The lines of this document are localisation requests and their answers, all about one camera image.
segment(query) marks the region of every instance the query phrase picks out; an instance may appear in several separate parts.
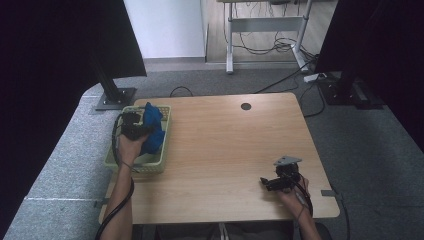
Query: white desk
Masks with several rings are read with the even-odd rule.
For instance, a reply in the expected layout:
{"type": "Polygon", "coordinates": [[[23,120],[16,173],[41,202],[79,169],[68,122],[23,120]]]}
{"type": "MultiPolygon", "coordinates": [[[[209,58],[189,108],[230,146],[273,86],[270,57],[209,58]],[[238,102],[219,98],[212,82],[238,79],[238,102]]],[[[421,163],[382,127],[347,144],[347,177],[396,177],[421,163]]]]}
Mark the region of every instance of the white desk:
{"type": "Polygon", "coordinates": [[[228,44],[227,44],[227,73],[233,73],[233,32],[277,32],[277,31],[297,31],[299,37],[296,44],[292,45],[293,54],[299,67],[303,71],[308,71],[305,60],[300,52],[306,25],[309,20],[309,13],[312,7],[312,0],[308,0],[303,16],[296,17],[276,17],[276,18],[233,18],[233,3],[238,2],[268,2],[267,0],[217,0],[217,2],[228,3],[228,44]]]}

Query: hole in table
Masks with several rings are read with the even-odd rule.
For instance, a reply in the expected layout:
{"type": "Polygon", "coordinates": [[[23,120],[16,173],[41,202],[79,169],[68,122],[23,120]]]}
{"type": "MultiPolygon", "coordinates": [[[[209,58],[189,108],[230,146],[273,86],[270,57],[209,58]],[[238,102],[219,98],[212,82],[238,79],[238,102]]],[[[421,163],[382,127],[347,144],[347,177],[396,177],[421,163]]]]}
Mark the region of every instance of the hole in table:
{"type": "Polygon", "coordinates": [[[241,109],[243,109],[243,110],[245,110],[245,111],[248,111],[248,110],[250,110],[252,108],[252,105],[250,105],[249,103],[243,103],[242,105],[241,105],[241,109]]]}

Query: metal bracket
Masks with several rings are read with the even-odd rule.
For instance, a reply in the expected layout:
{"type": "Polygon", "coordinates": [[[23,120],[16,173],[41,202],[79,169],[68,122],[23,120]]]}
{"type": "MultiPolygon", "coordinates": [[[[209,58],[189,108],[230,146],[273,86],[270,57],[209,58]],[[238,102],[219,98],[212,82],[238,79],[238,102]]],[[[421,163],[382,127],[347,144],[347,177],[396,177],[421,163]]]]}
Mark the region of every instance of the metal bracket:
{"type": "Polygon", "coordinates": [[[285,166],[285,165],[289,165],[289,164],[297,163],[297,162],[301,162],[301,161],[302,161],[302,159],[300,159],[300,158],[283,156],[282,158],[278,159],[274,163],[274,166],[285,166]]]}

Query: black tripod base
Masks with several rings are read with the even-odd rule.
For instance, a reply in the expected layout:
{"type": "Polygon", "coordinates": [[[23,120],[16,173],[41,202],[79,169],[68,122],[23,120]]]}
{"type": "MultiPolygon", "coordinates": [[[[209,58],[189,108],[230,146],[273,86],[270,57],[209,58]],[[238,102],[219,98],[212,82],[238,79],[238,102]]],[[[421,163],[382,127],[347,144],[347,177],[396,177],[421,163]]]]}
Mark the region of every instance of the black tripod base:
{"type": "Polygon", "coordinates": [[[382,109],[384,105],[362,81],[354,82],[349,94],[340,94],[337,82],[319,82],[318,87],[328,105],[354,105],[358,109],[382,109]]]}
{"type": "Polygon", "coordinates": [[[136,89],[118,88],[118,91],[121,93],[121,97],[118,101],[108,100],[106,94],[103,93],[99,103],[97,104],[96,111],[122,110],[124,107],[130,104],[136,89]]]}

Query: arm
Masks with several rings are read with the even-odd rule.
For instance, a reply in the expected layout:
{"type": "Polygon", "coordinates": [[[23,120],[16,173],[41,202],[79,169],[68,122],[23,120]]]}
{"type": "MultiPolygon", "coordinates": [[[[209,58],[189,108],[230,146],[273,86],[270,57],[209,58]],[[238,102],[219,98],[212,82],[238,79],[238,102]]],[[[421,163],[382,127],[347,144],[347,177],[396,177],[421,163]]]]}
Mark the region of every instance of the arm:
{"type": "MultiPolygon", "coordinates": [[[[120,161],[124,163],[119,166],[116,184],[107,204],[104,218],[128,195],[131,187],[132,169],[130,166],[133,166],[134,160],[138,157],[141,146],[146,139],[147,136],[144,136],[136,141],[131,141],[123,135],[119,136],[119,157],[120,161]]],[[[131,239],[131,235],[132,204],[130,199],[106,226],[101,239],[131,239]]]]}
{"type": "MultiPolygon", "coordinates": [[[[308,191],[308,179],[304,179],[305,181],[305,190],[308,191]]],[[[302,237],[305,240],[320,240],[321,237],[318,233],[318,230],[315,226],[315,221],[311,217],[307,206],[302,205],[299,199],[296,196],[296,191],[300,193],[300,190],[291,190],[289,193],[284,193],[282,191],[277,191],[278,197],[283,202],[284,206],[290,211],[290,213],[295,217],[295,219],[299,222],[300,231],[302,233],[302,237]]]]}

